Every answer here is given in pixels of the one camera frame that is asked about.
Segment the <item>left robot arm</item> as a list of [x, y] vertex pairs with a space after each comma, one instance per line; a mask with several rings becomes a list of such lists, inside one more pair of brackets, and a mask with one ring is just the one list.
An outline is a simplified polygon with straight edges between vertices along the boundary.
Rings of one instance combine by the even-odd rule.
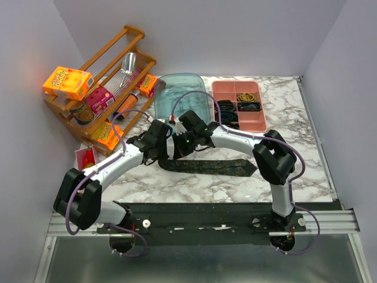
[[103, 223], [118, 233], [126, 232], [131, 224], [126, 206], [103, 201], [102, 193], [121, 175], [147, 160], [168, 158], [166, 143], [171, 133], [170, 125], [154, 120], [146, 132], [128, 139], [125, 149], [83, 171], [70, 169], [55, 198], [54, 211], [80, 230]]

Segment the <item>dark patterned necktie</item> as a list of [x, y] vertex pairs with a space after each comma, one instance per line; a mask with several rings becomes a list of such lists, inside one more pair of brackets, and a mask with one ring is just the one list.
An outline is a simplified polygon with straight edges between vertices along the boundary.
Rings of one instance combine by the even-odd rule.
[[170, 172], [237, 177], [250, 177], [257, 170], [257, 167], [246, 159], [160, 160], [158, 165]]

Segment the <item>teal transparent plastic tray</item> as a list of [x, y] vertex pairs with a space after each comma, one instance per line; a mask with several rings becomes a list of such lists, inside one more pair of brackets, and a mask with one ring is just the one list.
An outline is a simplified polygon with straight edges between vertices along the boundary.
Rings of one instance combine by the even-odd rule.
[[205, 123], [211, 122], [209, 99], [203, 79], [193, 73], [175, 73], [158, 78], [154, 86], [154, 111], [157, 119], [168, 120], [171, 111], [180, 117], [193, 110]]

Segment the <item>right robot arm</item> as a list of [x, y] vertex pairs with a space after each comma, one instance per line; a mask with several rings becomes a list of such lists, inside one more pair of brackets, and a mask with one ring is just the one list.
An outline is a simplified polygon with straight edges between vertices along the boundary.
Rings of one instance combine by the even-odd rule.
[[206, 124], [192, 110], [179, 118], [171, 116], [170, 123], [176, 127], [173, 134], [175, 159], [191, 154], [198, 145], [232, 149], [254, 156], [261, 176], [270, 184], [272, 226], [278, 231], [291, 226], [295, 206], [290, 175], [295, 171], [298, 154], [279, 132], [270, 130], [258, 136], [218, 121]]

